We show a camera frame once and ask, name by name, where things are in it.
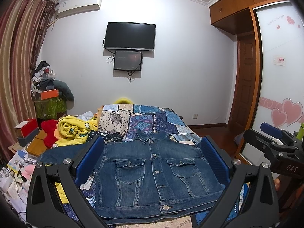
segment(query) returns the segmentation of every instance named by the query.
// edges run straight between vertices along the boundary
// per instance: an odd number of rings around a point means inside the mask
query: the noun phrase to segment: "green bottle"
[[[302,122],[301,123],[301,127],[300,127],[299,132],[298,132],[298,135],[297,135],[297,138],[299,140],[302,140],[303,139],[303,135],[304,135],[304,123]]]

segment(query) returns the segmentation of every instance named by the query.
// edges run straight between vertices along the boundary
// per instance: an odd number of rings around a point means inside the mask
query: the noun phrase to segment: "denim vest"
[[[85,144],[46,151],[40,161],[60,164]],[[107,224],[148,223],[211,208],[224,185],[200,149],[172,141],[164,131],[137,130],[131,142],[111,142],[96,163],[95,211]]]

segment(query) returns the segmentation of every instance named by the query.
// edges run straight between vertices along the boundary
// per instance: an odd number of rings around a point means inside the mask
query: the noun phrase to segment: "black cable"
[[[115,57],[115,55],[112,55],[112,56],[108,57],[108,58],[107,58],[107,63],[111,63],[111,62],[113,62],[114,57]]]
[[[18,183],[17,183],[17,180],[16,180],[16,178],[15,178],[15,174],[14,174],[14,179],[15,179],[15,181],[16,181],[17,194],[18,194],[20,200],[26,205],[26,203],[21,199],[21,197],[20,197],[20,195],[19,195],[18,186],[17,186]]]
[[[102,47],[103,47],[103,49],[105,49],[105,38],[103,39]]]
[[[141,60],[140,60],[140,63],[137,65],[137,67],[135,68],[135,70],[131,70],[130,72],[130,74],[129,74],[129,71],[128,71],[128,75],[129,75],[129,77],[130,77],[130,81],[131,81],[131,78],[132,78],[132,75],[135,73],[135,71],[136,71],[136,69],[139,67],[139,65],[141,65],[142,64],[142,62],[143,62],[143,53],[141,53]]]

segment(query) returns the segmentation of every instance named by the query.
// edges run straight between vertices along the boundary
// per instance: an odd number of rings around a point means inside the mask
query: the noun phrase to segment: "sliding door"
[[[304,122],[304,26],[290,3],[256,10],[262,42],[262,84],[253,129],[269,123],[291,133]],[[246,144],[241,153],[252,164],[269,162]]]

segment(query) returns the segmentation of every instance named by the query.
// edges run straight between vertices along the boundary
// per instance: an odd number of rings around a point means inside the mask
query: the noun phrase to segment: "tv screen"
[[[154,50],[155,24],[109,22],[105,49]]]
[[[141,51],[116,50],[114,70],[141,71]]]

